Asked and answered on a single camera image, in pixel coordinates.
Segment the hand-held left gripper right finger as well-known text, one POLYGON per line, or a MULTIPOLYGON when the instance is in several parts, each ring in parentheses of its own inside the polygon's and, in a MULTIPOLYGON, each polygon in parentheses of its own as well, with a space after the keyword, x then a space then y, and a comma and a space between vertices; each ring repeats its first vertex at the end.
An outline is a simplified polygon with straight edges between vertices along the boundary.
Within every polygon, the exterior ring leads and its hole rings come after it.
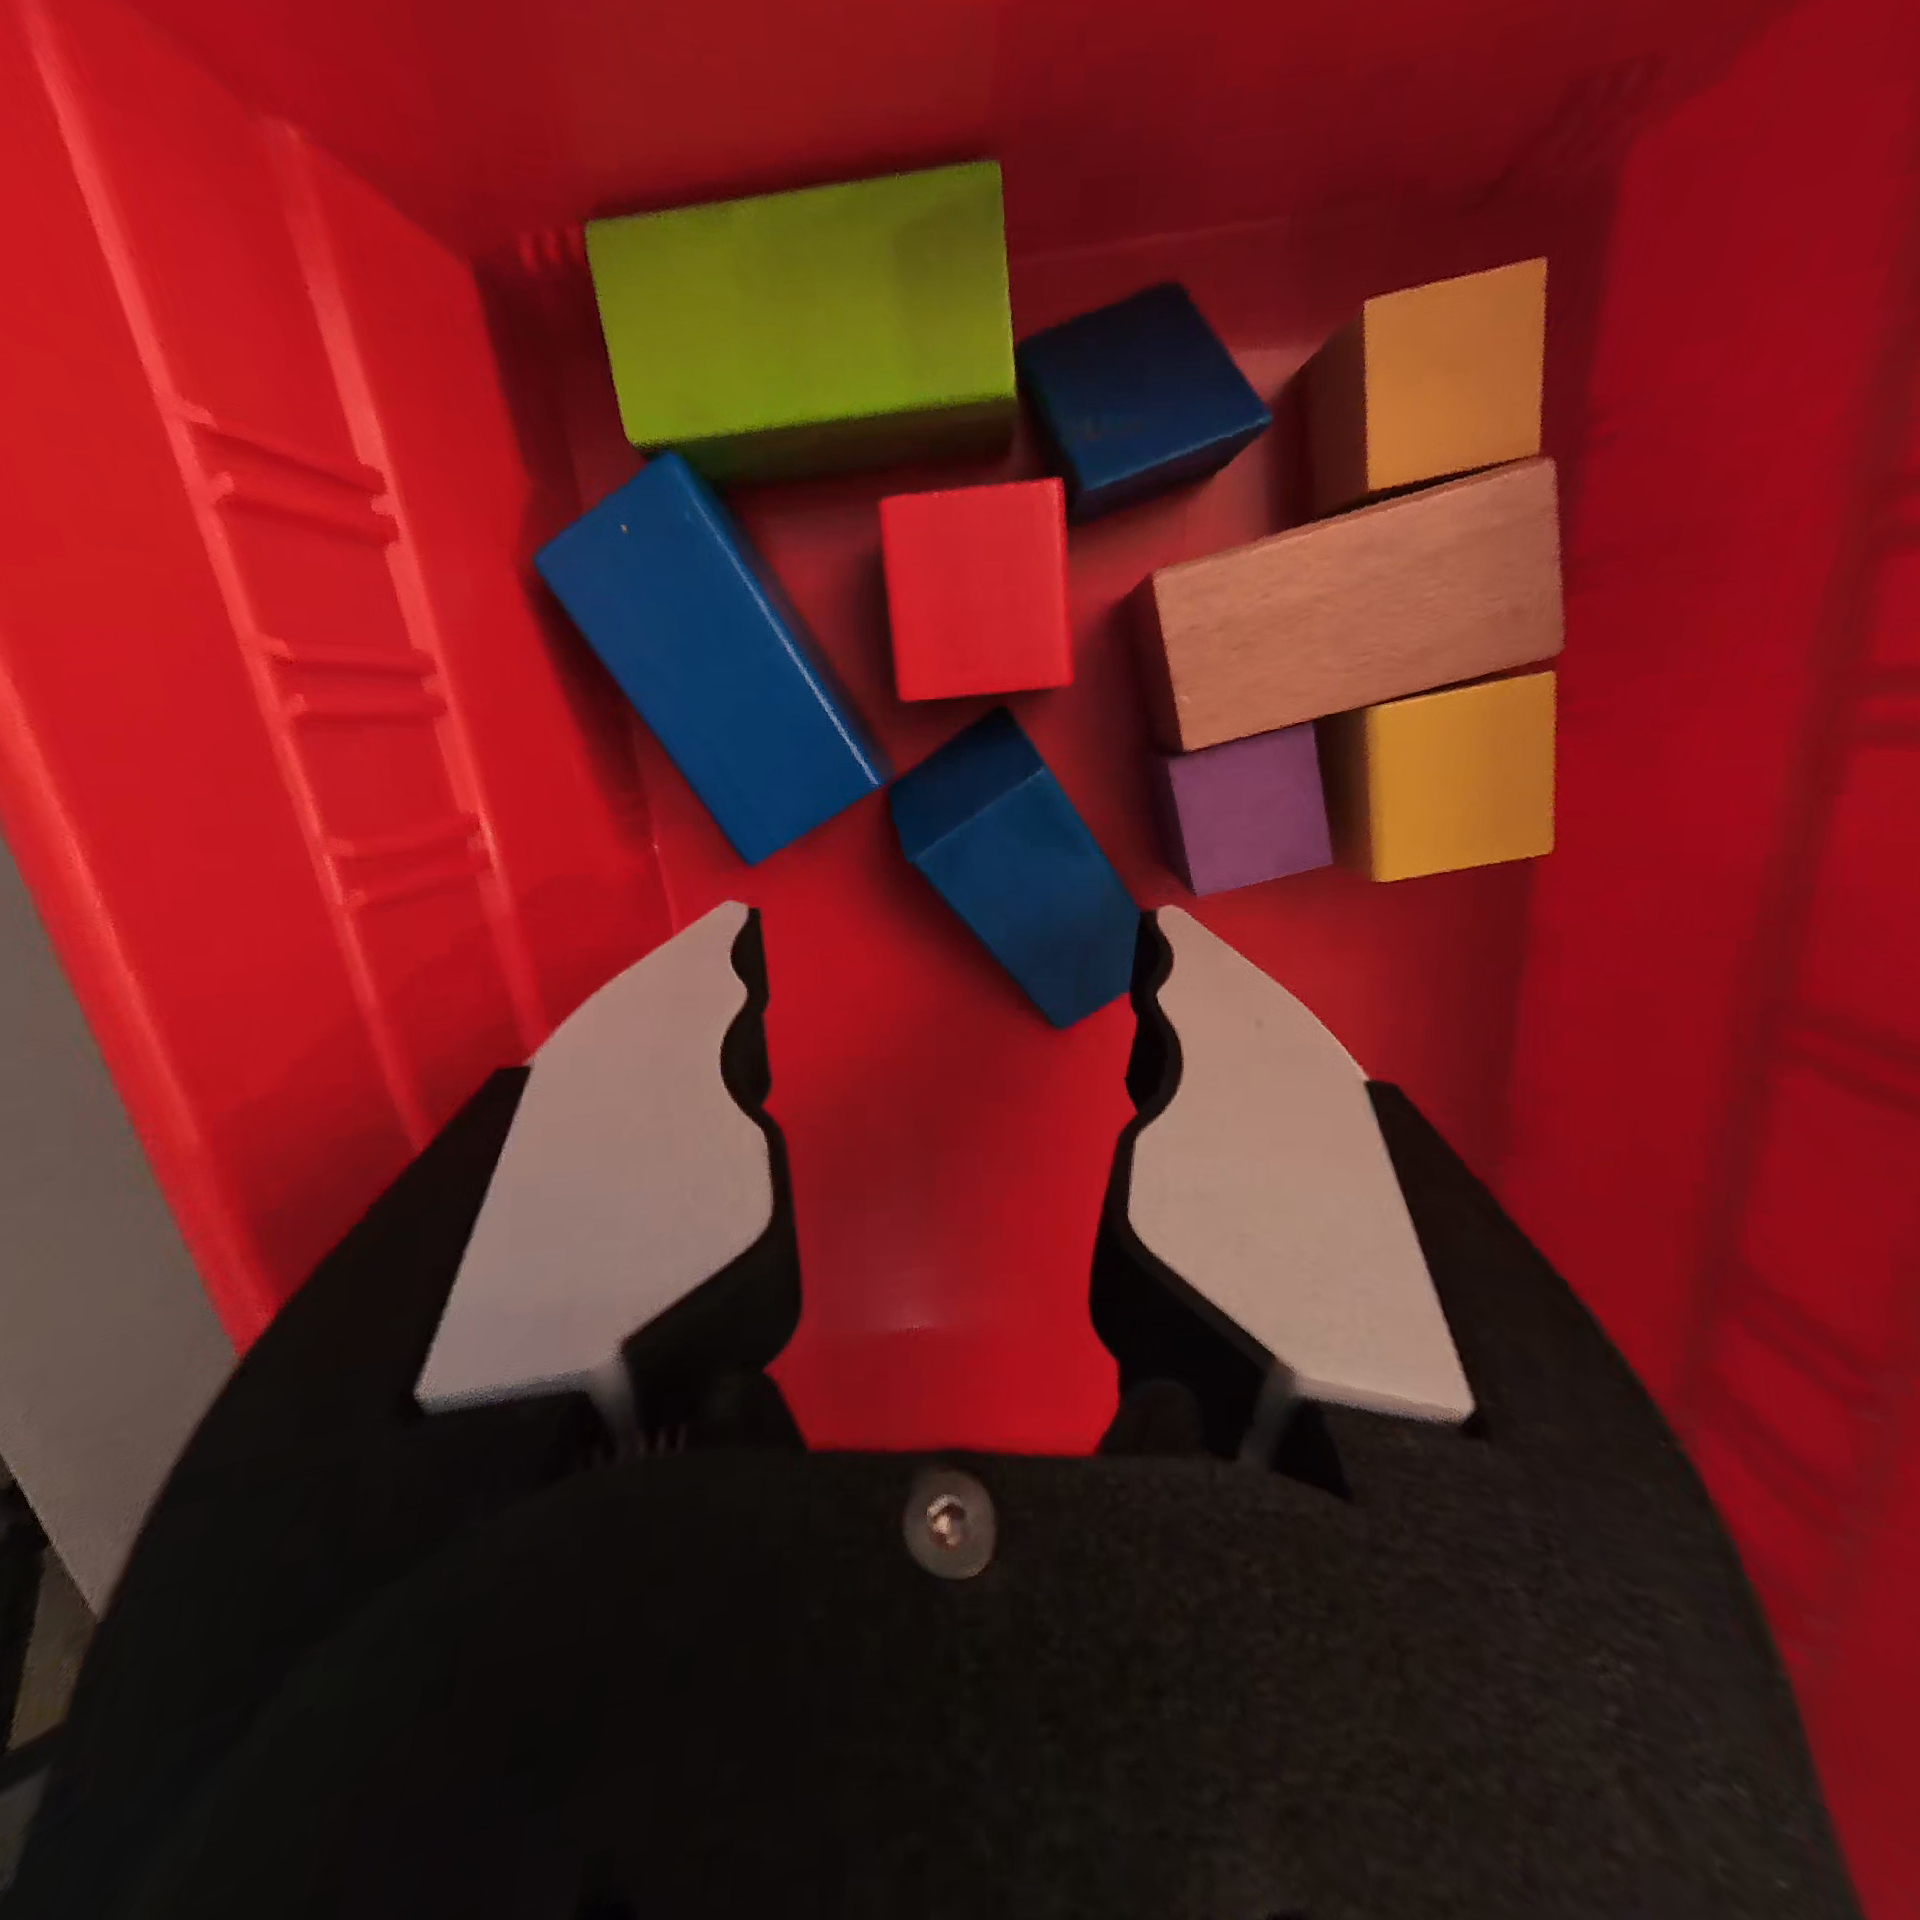
POLYGON ((1476 1394, 1368 1075, 1180 907, 1139 919, 1132 1105, 1090 1258, 1120 1409, 1183 1397, 1201 1454, 1281 1454, 1301 1409, 1467 1428, 1476 1394))

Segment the purple wooden cube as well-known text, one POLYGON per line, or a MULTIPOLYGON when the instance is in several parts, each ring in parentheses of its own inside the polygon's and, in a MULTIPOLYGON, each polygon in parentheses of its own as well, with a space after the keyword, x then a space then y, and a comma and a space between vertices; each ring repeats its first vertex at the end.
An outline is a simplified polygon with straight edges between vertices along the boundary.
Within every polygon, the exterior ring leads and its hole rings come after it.
POLYGON ((1333 865, 1317 726, 1146 754, 1168 870, 1196 897, 1333 865))

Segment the blue rectangular wooden block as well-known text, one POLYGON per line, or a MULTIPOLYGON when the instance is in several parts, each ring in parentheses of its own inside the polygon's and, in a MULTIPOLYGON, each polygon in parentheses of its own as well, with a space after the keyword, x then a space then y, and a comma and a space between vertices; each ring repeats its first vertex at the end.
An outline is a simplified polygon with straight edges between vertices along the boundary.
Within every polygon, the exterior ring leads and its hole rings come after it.
POLYGON ((681 455, 543 541, 536 572, 741 861, 888 788, 804 613, 681 455))
POLYGON ((1008 710, 888 788, 906 865, 1055 1030, 1131 989, 1139 904, 1008 710))

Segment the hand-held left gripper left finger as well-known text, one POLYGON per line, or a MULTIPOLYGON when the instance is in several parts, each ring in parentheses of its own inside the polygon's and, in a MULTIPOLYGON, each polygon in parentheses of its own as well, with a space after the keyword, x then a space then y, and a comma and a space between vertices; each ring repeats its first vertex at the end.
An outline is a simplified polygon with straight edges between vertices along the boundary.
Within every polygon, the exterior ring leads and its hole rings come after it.
POLYGON ((538 1046, 417 1373, 423 1412, 584 1393, 673 1451, 767 1376, 804 1308, 767 1003, 759 916, 720 903, 538 1046))

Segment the beige long wooden block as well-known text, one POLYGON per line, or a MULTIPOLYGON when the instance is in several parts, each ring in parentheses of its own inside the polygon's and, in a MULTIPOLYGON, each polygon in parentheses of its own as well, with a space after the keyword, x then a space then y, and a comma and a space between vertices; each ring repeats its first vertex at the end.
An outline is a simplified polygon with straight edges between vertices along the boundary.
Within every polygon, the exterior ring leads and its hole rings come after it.
POLYGON ((1485 468, 1157 569, 1139 676, 1168 754, 1553 660, 1556 463, 1485 468))

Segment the green wooden block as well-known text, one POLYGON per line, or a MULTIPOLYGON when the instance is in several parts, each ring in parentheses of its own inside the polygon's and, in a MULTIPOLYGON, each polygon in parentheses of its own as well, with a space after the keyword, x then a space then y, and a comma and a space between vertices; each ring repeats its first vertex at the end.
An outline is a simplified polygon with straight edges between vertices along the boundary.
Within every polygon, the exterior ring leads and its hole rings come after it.
POLYGON ((584 226, 616 418, 715 484, 997 462, 1018 427, 1003 169, 584 226))

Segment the red plastic bin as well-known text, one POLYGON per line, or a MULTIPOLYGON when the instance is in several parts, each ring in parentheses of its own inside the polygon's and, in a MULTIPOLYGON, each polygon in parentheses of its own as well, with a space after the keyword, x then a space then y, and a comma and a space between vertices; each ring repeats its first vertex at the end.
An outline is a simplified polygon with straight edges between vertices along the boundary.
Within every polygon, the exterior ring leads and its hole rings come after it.
POLYGON ((1656 1393, 1915 1918, 1915 3, 2 3, 2 824, 210 1308, 755 897, 806 1434, 1096 1434, 1122 1011, 880 799, 733 861, 530 569, 637 468, 586 219, 961 159, 1018 331, 1180 277, 1268 388, 1546 254, 1556 849, 1205 916, 1656 1393))

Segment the orange wooden cube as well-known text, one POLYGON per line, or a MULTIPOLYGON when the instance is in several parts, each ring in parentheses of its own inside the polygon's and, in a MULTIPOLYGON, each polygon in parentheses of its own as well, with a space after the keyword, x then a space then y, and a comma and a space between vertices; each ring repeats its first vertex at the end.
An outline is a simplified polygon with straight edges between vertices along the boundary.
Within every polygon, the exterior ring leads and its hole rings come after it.
POLYGON ((1335 865, 1372 882, 1553 849, 1556 672, 1463 683, 1317 723, 1335 865))
POLYGON ((1311 516, 1538 457, 1543 307, 1543 259, 1368 297, 1300 372, 1311 516))

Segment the red wooden cube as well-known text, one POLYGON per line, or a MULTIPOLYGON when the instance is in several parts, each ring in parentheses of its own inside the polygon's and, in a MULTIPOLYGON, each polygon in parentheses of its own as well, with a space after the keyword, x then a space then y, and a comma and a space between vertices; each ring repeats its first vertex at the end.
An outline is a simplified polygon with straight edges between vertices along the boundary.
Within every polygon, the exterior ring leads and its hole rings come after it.
POLYGON ((1071 686, 1058 477, 880 496, 877 535, 901 702, 1071 686))

